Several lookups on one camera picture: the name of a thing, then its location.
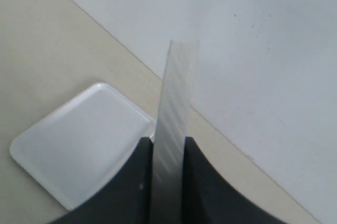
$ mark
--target translucent tray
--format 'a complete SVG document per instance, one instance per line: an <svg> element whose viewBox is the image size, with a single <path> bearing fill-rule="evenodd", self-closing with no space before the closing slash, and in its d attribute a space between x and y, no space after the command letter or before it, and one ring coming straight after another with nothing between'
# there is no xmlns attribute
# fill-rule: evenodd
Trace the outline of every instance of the translucent tray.
<svg viewBox="0 0 337 224"><path fill-rule="evenodd" d="M154 120L116 89L97 83L15 138L10 152L66 209L102 188Z"/></svg>

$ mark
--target metal strip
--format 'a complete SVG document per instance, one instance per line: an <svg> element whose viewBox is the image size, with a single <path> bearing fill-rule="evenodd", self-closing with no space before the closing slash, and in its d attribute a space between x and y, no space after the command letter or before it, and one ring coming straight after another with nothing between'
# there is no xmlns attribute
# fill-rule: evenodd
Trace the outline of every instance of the metal strip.
<svg viewBox="0 0 337 224"><path fill-rule="evenodd" d="M198 42L171 42L154 137L151 224L181 222L185 135Z"/></svg>

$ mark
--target black plastic base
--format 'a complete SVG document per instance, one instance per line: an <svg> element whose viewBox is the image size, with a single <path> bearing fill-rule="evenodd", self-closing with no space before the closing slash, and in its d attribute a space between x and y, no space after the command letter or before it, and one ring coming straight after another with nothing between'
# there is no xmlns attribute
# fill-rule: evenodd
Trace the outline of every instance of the black plastic base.
<svg viewBox="0 0 337 224"><path fill-rule="evenodd" d="M142 138L117 175L96 195L51 224L148 224L152 142ZM186 138L182 224L284 224L238 193Z"/></svg>

